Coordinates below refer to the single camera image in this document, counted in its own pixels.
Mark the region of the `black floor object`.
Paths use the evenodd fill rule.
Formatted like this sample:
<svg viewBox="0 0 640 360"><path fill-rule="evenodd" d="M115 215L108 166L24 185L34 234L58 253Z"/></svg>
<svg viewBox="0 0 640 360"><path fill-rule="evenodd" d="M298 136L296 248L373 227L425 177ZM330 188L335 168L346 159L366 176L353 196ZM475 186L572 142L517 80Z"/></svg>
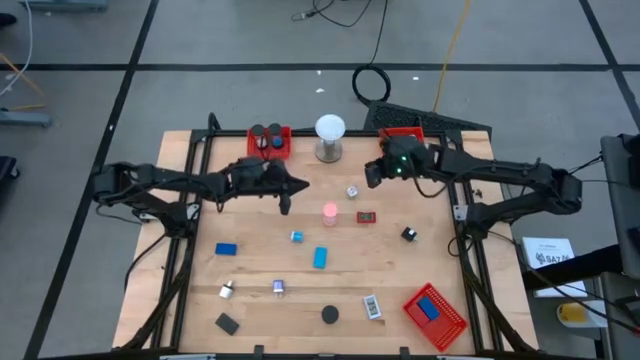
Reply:
<svg viewBox="0 0 640 360"><path fill-rule="evenodd" d="M9 156L0 156L0 194L8 190L19 177L20 171L17 167L17 159Z"/></svg>

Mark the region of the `black aluminium table frame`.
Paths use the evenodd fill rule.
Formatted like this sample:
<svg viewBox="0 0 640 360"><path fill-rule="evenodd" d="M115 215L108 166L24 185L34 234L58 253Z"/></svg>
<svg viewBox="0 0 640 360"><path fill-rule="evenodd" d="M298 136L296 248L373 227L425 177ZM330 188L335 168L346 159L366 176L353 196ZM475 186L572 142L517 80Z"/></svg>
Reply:
<svg viewBox="0 0 640 360"><path fill-rule="evenodd" d="M183 260L192 263L189 278L152 334L154 346L182 352L250 353L262 346L266 354L433 354L434 347L402 307L423 285L431 283L467 321L466 330L450 346L453 354L479 349L505 349L480 302L463 282L460 262L451 256L455 232L451 204L470 197L469 187L442 191L438 184L387 181L368 189L363 166L379 153L374 131L345 134L344 154L324 164L314 153L317 137L297 131L287 168L310 186L292 200L282 215L271 197L244 197L218 211L204 203L192 240L166 241L158 223L146 224L137 248L146 258L132 272L114 344L122 346L144 324L165 292L170 276ZM348 187L358 196L349 199ZM325 203L338 207L338 221L322 221ZM357 212L375 212L376 222L359 224ZM417 232L412 243L402 231ZM291 241L301 231L302 243ZM234 243L235 256L215 254L217 243ZM325 269L313 267L316 247L326 247ZM285 293L273 293L283 280ZM233 281L230 299L219 296ZM363 303L375 295L382 316L370 320ZM339 310L326 324L321 311ZM230 336L215 321L228 314L239 329Z"/></svg>

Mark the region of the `yellow white plastic object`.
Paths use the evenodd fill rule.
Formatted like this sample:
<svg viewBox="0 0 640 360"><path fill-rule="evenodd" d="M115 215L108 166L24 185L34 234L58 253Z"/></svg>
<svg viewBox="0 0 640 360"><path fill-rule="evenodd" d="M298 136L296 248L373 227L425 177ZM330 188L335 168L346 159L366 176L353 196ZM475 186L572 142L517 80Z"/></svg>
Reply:
<svg viewBox="0 0 640 360"><path fill-rule="evenodd" d="M601 316L605 314L604 302L588 300L584 305L578 302L564 303L556 308L556 317L567 328L607 328L608 320Z"/></svg>

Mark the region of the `black metal beam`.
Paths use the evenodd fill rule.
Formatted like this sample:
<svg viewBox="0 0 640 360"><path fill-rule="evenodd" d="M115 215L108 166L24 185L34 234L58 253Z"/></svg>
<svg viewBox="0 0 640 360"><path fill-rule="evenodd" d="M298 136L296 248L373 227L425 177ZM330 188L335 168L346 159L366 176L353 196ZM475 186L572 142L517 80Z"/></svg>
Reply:
<svg viewBox="0 0 640 360"><path fill-rule="evenodd" d="M602 273L624 274L618 245L611 245L593 252L577 256L539 269L531 269L522 274L526 290L540 290L551 285L597 277Z"/></svg>

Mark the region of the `large red perforated basket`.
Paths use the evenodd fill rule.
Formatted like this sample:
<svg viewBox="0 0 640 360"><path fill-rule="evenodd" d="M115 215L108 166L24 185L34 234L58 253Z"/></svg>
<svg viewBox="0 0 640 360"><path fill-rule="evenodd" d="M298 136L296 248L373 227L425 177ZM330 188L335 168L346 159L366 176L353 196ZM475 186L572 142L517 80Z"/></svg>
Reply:
<svg viewBox="0 0 640 360"><path fill-rule="evenodd" d="M429 321L417 305L423 297L429 297L436 305L440 313L437 319ZM439 352L445 352L467 328L467 321L431 283L422 286L404 303L402 309L422 336Z"/></svg>

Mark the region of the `black capped white sand hourglass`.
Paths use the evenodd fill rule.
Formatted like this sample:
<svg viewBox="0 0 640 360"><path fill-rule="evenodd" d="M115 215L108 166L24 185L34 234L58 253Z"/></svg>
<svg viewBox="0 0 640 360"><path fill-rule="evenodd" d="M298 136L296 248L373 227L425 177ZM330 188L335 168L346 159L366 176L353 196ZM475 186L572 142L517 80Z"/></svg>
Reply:
<svg viewBox="0 0 640 360"><path fill-rule="evenodd" d="M256 124L251 127L250 133L254 138L254 143L259 150L264 150L267 145L267 139L265 135L265 128L261 124Z"/></svg>

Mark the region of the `white small digital clock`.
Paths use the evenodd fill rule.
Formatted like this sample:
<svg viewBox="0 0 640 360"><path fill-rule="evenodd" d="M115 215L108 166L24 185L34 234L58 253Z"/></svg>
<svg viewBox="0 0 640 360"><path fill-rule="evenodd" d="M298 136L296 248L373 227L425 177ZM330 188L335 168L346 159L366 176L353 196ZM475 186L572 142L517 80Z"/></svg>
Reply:
<svg viewBox="0 0 640 360"><path fill-rule="evenodd" d="M381 310L375 295L365 296L363 298L364 307L367 317L370 320L378 319L382 316Z"/></svg>

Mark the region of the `grey metal floor bar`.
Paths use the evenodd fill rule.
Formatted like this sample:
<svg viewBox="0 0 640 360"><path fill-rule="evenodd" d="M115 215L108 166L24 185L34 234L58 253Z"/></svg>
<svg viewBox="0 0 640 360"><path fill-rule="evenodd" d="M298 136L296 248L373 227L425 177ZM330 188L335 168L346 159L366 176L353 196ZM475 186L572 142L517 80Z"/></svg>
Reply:
<svg viewBox="0 0 640 360"><path fill-rule="evenodd" d="M0 110L0 125L41 126L47 128L51 124L51 117L44 113Z"/></svg>

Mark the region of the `small red plastic basket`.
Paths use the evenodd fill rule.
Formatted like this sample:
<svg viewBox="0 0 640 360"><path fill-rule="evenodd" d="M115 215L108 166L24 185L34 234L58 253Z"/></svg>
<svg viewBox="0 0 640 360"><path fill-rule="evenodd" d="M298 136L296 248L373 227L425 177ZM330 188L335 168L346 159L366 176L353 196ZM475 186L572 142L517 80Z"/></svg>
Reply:
<svg viewBox="0 0 640 360"><path fill-rule="evenodd" d="M291 154L291 150L292 150L291 128L288 127L288 126L282 126L281 125L281 127L282 127L282 137L283 137L283 140L284 140L284 146L281 149L273 149L269 144L268 131L267 131L267 127L268 126L264 126L265 135L266 135L266 139L267 139L267 142L268 142L268 145L264 150L259 150L256 147L256 145L254 143L254 138L250 133L250 129L251 128L247 131L247 155L248 156L259 157L259 158L262 158L263 160L271 160L271 159L286 160L286 159L288 159L290 154Z"/></svg>
<svg viewBox="0 0 640 360"><path fill-rule="evenodd" d="M421 143L424 142L424 133L421 127L381 128L378 130L378 133L381 139L388 136L409 136Z"/></svg>

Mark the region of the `white lamp steel base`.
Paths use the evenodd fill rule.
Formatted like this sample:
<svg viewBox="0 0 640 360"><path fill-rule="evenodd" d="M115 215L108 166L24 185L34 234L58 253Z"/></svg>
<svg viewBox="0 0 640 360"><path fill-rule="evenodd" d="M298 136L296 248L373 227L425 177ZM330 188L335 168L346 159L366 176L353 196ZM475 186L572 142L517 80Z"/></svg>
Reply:
<svg viewBox="0 0 640 360"><path fill-rule="evenodd" d="M337 162L343 154L341 139L346 131L344 120L334 114L323 115L316 121L315 131L319 137L315 147L317 159L324 163Z"/></svg>

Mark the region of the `grey side cart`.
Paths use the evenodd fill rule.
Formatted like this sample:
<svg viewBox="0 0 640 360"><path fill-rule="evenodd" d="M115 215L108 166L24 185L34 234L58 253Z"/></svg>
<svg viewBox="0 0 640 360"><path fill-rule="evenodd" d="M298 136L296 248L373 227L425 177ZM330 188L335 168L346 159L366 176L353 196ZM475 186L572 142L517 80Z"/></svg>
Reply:
<svg viewBox="0 0 640 360"><path fill-rule="evenodd" d="M624 146L629 138L626 134L604 136L600 145L622 269L630 278L640 280L640 187L630 183L633 156Z"/></svg>

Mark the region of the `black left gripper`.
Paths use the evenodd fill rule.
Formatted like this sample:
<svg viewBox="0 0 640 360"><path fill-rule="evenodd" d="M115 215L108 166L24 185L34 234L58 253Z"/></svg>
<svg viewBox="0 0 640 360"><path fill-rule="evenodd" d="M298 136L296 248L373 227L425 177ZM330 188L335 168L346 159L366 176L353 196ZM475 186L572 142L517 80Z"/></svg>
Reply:
<svg viewBox="0 0 640 360"><path fill-rule="evenodd" d="M291 196L308 188L310 183L289 175L284 162L280 159L269 161L259 180L260 187L268 194L279 198L282 215L288 215L291 208Z"/></svg>

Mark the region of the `black perforated floor mat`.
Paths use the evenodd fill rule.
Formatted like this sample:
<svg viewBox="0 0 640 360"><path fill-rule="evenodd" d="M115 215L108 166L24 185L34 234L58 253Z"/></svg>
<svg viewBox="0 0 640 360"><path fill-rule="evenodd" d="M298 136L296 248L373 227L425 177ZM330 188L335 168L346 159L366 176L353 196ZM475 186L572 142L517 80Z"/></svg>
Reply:
<svg viewBox="0 0 640 360"><path fill-rule="evenodd" d="M373 101L369 104L363 129L376 130L387 127L417 126L421 126L425 132L460 130L485 131L488 135L492 134L492 128L487 125L381 101Z"/></svg>

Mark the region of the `white printed cardboard box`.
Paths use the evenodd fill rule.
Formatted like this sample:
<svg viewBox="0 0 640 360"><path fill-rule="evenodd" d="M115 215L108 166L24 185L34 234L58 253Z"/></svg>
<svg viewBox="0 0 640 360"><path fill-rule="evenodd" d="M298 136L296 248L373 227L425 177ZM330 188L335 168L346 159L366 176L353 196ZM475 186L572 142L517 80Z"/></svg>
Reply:
<svg viewBox="0 0 640 360"><path fill-rule="evenodd" d="M528 265L533 269L574 258L572 246L567 238L523 237L522 245ZM587 297L583 281L575 281L568 285L560 286L560 289L572 297Z"/></svg>

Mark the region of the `black rectangular box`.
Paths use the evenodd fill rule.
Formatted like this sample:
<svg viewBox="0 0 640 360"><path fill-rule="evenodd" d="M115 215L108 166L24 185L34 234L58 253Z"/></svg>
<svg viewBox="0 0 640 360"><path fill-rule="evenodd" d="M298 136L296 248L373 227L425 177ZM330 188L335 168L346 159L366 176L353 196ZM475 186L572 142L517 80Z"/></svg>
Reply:
<svg viewBox="0 0 640 360"><path fill-rule="evenodd" d="M239 329L239 324L226 313L221 313L215 324L230 336L233 336Z"/></svg>

